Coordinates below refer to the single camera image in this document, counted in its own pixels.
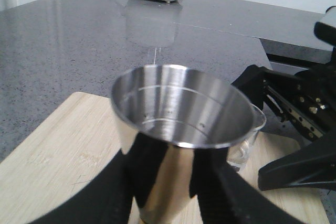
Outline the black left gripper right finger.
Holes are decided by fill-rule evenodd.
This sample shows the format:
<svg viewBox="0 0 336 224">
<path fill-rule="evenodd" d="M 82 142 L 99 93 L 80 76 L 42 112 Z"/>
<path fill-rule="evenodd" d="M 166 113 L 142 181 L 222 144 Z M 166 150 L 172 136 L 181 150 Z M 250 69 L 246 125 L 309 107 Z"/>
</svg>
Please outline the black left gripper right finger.
<svg viewBox="0 0 336 224">
<path fill-rule="evenodd" d="M 226 161 L 229 144 L 192 146 L 188 195 L 197 197 L 204 223 L 295 223 L 251 187 Z"/>
</svg>

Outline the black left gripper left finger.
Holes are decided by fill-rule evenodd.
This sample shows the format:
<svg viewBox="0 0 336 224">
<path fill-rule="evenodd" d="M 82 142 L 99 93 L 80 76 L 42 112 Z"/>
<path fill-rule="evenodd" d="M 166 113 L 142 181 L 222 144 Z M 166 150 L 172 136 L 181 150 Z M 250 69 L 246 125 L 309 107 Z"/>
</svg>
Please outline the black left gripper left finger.
<svg viewBox="0 0 336 224">
<path fill-rule="evenodd" d="M 142 133 L 131 149 L 118 151 L 106 167 L 80 192 L 34 223 L 127 223 L 132 201 L 149 200 L 167 143 Z"/>
</svg>

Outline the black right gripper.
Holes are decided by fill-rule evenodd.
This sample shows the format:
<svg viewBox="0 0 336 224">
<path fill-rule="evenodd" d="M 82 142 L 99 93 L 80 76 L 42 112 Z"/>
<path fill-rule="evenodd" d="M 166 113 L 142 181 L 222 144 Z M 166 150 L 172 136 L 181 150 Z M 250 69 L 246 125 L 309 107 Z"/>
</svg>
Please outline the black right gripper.
<svg viewBox="0 0 336 224">
<path fill-rule="evenodd" d="M 254 105 L 267 104 L 281 121 L 316 140 L 260 168 L 259 189 L 335 190 L 335 53 L 295 74 L 250 65 L 232 84 Z"/>
</svg>

